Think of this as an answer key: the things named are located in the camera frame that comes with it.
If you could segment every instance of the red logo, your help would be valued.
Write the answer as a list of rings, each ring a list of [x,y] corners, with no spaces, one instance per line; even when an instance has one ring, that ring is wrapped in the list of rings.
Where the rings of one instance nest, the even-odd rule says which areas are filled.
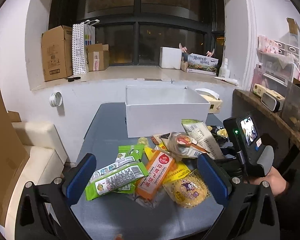
[[[161,164],[167,164],[169,162],[169,157],[165,154],[162,154],[160,157],[159,157],[159,162]]]

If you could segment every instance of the screw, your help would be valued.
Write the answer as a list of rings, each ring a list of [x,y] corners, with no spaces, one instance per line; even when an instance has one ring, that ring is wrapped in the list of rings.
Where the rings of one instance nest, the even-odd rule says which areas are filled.
[[[239,179],[238,177],[233,177],[233,178],[232,178],[232,182],[233,182],[234,184],[239,184],[241,181],[240,181],[240,179]]]
[[[28,181],[27,183],[26,183],[26,187],[27,188],[30,188],[32,186],[32,182],[31,181]]]
[[[54,180],[53,180],[53,183],[54,184],[60,184],[62,182],[62,179],[61,178],[55,178]]]
[[[267,181],[262,181],[262,185],[263,185],[263,187],[269,187],[270,185],[269,185],[269,182],[267,182]]]

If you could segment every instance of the window frame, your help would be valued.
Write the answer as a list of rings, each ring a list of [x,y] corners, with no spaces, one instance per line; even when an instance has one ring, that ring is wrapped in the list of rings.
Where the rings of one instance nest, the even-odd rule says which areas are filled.
[[[134,0],[134,10],[133,13],[130,14],[114,14],[104,16],[97,16],[95,14],[93,16],[94,12],[90,12],[89,18],[85,18],[86,1],[87,0],[52,0],[49,18],[49,29],[57,27],[59,25],[71,26],[72,24],[94,19],[100,20],[100,23],[96,25],[96,27],[132,24],[134,34],[132,63],[111,65],[139,65],[140,24],[160,25],[203,33],[204,51],[212,51],[215,48],[216,37],[224,35],[224,30],[217,30],[218,14],[220,14],[221,20],[225,22],[224,7],[217,8],[216,0],[211,1],[211,23],[202,23],[195,20],[167,14],[141,12],[141,0]],[[224,4],[224,0],[219,0],[219,4],[220,3]]]

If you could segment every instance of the window sill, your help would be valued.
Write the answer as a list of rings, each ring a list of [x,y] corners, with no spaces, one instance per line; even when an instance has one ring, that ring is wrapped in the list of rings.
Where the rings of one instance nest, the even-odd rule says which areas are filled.
[[[57,79],[48,81],[40,86],[32,89],[32,91],[41,90],[49,87],[80,83],[80,82],[95,82],[111,79],[143,79],[146,81],[193,81],[193,82],[208,82],[219,85],[234,86],[227,82],[213,78],[211,75],[186,73],[176,69],[162,69],[159,66],[111,66],[106,70],[93,71],[80,76],[80,80],[68,82],[66,79]]]

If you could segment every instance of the styrofoam box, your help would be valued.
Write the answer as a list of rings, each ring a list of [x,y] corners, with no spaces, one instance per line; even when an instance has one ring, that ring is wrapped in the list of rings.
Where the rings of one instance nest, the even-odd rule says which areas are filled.
[[[181,69],[182,51],[177,48],[160,48],[160,62],[161,68]]]
[[[205,122],[210,103],[187,87],[126,87],[128,137],[184,132],[182,119]]]

